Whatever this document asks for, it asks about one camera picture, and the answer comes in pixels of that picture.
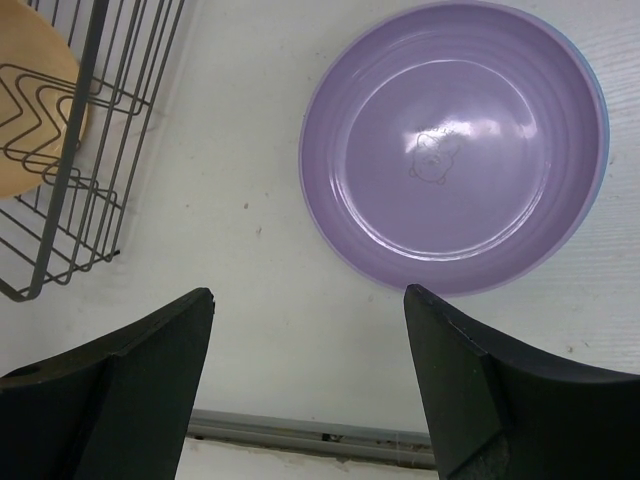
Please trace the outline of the blue plate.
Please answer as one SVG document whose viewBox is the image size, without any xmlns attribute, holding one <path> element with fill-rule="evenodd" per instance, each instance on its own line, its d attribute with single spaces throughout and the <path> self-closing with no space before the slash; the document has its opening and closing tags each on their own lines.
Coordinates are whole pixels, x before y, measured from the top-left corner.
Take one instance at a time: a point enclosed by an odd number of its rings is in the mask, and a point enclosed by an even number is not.
<svg viewBox="0 0 640 480">
<path fill-rule="evenodd" d="M 572 52 L 572 55 L 576 57 L 577 62 L 584 70 L 583 76 L 585 77 L 585 81 L 588 83 L 591 92 L 592 103 L 594 105 L 598 120 L 598 178 L 599 184 L 602 184 L 606 176 L 611 143 L 610 116 L 603 88 L 595 70 L 593 69 L 593 66 L 588 61 L 584 53 L 579 49 L 579 47 L 566 34 L 564 34 L 554 25 L 550 24 L 549 22 L 547 22 L 546 25 L 547 28 L 559 38 L 559 41 L 563 42 L 566 45 L 566 48 Z"/>
</svg>

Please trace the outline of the light purple plate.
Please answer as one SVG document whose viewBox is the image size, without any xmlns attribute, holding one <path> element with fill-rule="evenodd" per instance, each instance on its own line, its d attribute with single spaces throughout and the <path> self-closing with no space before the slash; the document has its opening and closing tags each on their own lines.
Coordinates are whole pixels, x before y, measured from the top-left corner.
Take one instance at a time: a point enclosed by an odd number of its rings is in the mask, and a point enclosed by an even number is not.
<svg viewBox="0 0 640 480">
<path fill-rule="evenodd" d="M 392 288 L 479 293 L 521 277 L 599 194 L 584 70 L 546 21 L 486 1 L 391 17 L 319 83 L 299 142 L 302 192 L 346 263 Z"/>
</svg>

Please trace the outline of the yellow plate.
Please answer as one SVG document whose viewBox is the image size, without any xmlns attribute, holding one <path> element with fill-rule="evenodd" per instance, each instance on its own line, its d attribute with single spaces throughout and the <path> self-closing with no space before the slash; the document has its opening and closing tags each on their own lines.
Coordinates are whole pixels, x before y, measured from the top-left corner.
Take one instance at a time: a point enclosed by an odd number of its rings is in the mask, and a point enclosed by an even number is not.
<svg viewBox="0 0 640 480">
<path fill-rule="evenodd" d="M 22 1 L 1 3 L 1 197 L 58 171 L 79 64 L 67 41 Z"/>
</svg>

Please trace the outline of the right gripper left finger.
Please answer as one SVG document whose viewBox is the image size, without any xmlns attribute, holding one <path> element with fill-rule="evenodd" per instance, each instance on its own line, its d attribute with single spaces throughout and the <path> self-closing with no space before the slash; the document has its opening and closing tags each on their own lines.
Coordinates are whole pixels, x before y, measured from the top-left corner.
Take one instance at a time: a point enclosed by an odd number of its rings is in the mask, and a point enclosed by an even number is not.
<svg viewBox="0 0 640 480">
<path fill-rule="evenodd" d="M 214 318 L 196 288 L 1 378 L 4 479 L 172 479 Z"/>
</svg>

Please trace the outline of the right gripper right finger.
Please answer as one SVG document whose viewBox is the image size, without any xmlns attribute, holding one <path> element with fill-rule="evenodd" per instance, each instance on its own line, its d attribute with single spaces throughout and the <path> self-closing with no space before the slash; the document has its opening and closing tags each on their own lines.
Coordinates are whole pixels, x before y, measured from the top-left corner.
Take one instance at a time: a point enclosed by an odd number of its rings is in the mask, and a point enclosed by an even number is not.
<svg viewBox="0 0 640 480">
<path fill-rule="evenodd" d="M 550 354 L 420 285 L 404 315 L 443 479 L 635 479 L 639 378 Z"/>
</svg>

